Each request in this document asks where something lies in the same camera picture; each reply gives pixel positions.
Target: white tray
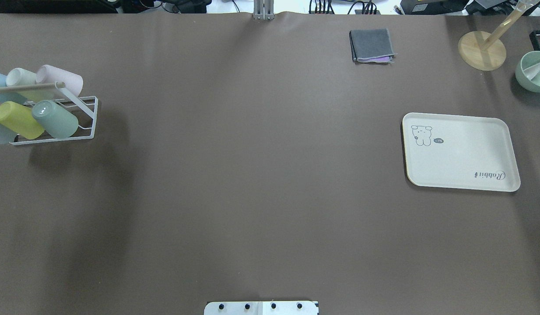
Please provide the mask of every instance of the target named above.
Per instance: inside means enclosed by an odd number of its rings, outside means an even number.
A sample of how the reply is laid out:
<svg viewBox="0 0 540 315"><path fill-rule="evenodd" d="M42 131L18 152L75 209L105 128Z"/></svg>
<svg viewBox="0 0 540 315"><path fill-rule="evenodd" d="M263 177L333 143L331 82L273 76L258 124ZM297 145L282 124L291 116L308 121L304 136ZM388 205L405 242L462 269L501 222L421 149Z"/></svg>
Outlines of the white tray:
<svg viewBox="0 0 540 315"><path fill-rule="evenodd" d="M497 118L408 113L408 179L417 186L513 192L521 186L508 125Z"/></svg>

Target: green bowl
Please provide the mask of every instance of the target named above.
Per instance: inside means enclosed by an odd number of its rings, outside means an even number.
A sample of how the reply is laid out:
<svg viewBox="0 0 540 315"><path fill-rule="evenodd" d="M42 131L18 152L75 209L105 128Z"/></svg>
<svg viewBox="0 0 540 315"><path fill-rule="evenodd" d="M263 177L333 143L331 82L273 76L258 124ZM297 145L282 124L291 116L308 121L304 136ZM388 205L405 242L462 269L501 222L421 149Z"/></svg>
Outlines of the green bowl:
<svg viewBox="0 0 540 315"><path fill-rule="evenodd" d="M519 61L515 70L517 82L519 82L519 84L521 84L521 86L527 90L536 93L540 93L540 72L532 80L529 80L526 78L524 70L539 62L540 51L536 50L534 52L527 52L524 56L522 56L521 61Z"/></svg>

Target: wooden base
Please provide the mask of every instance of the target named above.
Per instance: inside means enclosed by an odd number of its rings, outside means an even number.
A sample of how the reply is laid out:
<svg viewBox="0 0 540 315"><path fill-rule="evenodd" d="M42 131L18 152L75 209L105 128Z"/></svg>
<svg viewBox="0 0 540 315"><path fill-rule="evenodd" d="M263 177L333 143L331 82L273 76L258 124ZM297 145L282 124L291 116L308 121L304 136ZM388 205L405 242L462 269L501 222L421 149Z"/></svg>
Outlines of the wooden base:
<svg viewBox="0 0 540 315"><path fill-rule="evenodd" d="M467 64L478 70L498 69L505 61L507 52L498 39L487 50L480 50L480 45L490 36L488 32L474 31L460 38L458 48L460 56Z"/></svg>

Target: dish rack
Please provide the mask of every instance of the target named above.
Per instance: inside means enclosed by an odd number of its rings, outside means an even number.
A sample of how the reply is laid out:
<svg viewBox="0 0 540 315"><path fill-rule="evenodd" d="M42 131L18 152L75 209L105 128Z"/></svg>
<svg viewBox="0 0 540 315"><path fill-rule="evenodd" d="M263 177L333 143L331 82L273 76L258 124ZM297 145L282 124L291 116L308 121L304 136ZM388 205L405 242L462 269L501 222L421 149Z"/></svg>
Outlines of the dish rack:
<svg viewBox="0 0 540 315"><path fill-rule="evenodd" d="M56 98L52 101L64 107L66 110L68 110L78 118L78 128L76 132L72 136L64 139L53 138L46 131L38 138L33 140L26 139L18 134L18 136L15 137L15 140L10 143L14 146L19 146L40 144L44 142L93 139L95 136L95 128L97 126L97 113L99 106L99 100L96 96L86 96L79 98L66 88L66 84L64 84L64 82L0 87L0 94L46 90L54 92L55 98L60 96L61 98ZM26 101L22 105L32 108L35 105L35 102Z"/></svg>

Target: gray cloth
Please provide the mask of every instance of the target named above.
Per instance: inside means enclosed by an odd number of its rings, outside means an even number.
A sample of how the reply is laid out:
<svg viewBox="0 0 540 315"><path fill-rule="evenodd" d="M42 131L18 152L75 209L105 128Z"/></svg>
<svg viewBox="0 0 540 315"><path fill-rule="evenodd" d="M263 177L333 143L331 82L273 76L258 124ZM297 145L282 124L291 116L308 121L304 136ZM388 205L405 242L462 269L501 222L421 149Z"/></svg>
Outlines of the gray cloth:
<svg viewBox="0 0 540 315"><path fill-rule="evenodd" d="M390 42L389 30L386 28L351 30L350 43L352 46L352 59L358 62L373 62L372 59L374 58L393 56L395 54L393 45Z"/></svg>

